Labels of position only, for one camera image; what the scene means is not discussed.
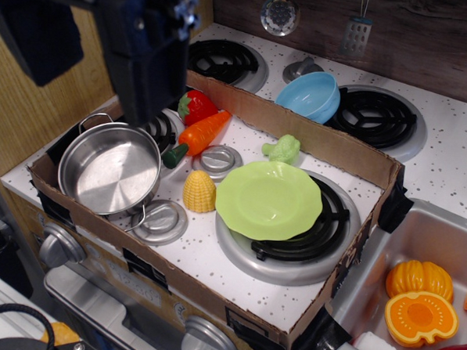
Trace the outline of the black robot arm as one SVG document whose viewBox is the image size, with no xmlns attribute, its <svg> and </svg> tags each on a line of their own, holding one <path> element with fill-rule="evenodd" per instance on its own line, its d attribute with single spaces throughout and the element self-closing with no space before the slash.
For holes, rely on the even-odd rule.
<svg viewBox="0 0 467 350">
<path fill-rule="evenodd" d="M 22 71 L 45 86 L 83 58 L 72 8 L 95 19 L 110 82 L 134 126 L 185 91 L 198 0 L 0 0 L 0 36 Z"/>
</svg>

